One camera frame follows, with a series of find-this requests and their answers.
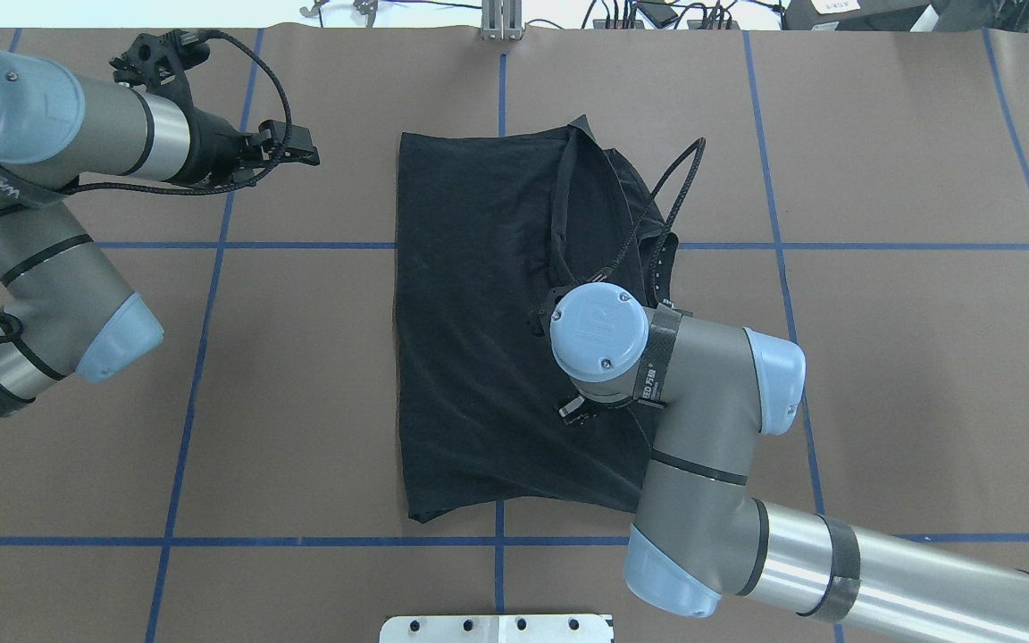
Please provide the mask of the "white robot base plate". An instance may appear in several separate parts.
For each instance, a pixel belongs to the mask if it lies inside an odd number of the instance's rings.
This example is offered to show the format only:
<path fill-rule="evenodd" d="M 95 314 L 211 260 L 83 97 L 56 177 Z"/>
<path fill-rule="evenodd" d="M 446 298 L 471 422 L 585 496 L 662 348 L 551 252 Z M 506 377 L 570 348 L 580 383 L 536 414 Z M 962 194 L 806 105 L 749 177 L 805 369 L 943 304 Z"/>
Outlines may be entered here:
<path fill-rule="evenodd" d="M 614 642 L 603 614 L 404 615 L 383 623 L 380 642 Z"/>

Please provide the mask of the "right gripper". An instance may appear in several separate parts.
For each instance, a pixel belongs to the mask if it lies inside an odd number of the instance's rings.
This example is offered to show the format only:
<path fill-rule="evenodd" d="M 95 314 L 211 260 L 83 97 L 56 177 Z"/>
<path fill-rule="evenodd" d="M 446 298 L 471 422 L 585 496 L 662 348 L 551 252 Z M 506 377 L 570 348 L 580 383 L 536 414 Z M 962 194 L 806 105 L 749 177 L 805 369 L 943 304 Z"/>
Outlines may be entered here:
<path fill-rule="evenodd" d="M 528 311 L 548 341 L 574 395 L 556 408 L 568 426 L 633 403 L 662 408 L 668 374 L 668 311 L 649 309 L 620 286 L 552 288 Z"/>

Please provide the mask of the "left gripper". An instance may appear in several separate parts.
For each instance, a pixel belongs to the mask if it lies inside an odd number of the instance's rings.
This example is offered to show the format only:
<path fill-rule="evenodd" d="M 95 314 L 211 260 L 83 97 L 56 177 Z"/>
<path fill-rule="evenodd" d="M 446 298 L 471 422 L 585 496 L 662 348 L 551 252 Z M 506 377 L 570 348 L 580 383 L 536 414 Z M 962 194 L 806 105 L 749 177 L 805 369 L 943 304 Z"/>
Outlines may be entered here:
<path fill-rule="evenodd" d="M 207 61 L 209 40 L 221 37 L 221 32 L 142 33 L 112 58 L 115 84 L 130 87 L 146 114 L 146 143 L 127 171 L 131 178 L 177 188 L 239 188 L 282 164 L 319 166 L 307 127 L 262 121 L 250 135 L 196 105 L 188 70 Z M 285 151 L 275 154 L 278 144 Z"/>

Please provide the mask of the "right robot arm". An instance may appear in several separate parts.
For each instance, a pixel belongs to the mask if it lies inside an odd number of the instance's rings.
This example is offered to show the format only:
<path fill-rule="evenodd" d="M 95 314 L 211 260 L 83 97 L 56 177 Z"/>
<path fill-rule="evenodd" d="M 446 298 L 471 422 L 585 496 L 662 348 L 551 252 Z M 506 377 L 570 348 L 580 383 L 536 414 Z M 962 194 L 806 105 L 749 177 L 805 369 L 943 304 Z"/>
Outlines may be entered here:
<path fill-rule="evenodd" d="M 660 410 L 624 580 L 670 614 L 706 618 L 744 596 L 801 618 L 915 642 L 1029 642 L 1029 572 L 751 496 L 759 437 L 795 422 L 796 343 L 648 308 L 612 282 L 549 290 L 535 313 L 588 405 Z"/>

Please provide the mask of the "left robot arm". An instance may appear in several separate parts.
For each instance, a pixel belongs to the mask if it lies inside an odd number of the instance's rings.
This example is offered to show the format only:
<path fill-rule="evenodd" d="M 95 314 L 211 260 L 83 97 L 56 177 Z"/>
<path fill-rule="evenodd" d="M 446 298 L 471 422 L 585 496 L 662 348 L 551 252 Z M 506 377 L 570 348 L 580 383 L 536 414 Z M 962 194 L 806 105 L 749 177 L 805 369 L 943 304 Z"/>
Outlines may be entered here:
<path fill-rule="evenodd" d="M 255 133 L 196 105 L 188 71 L 209 41 L 253 49 L 219 29 L 138 34 L 109 81 L 46 58 L 0 50 L 0 419 L 68 376 L 119 373 L 163 342 L 163 326 L 72 214 L 103 190 L 216 197 L 256 186 L 284 163 L 320 162 L 289 98 Z"/>

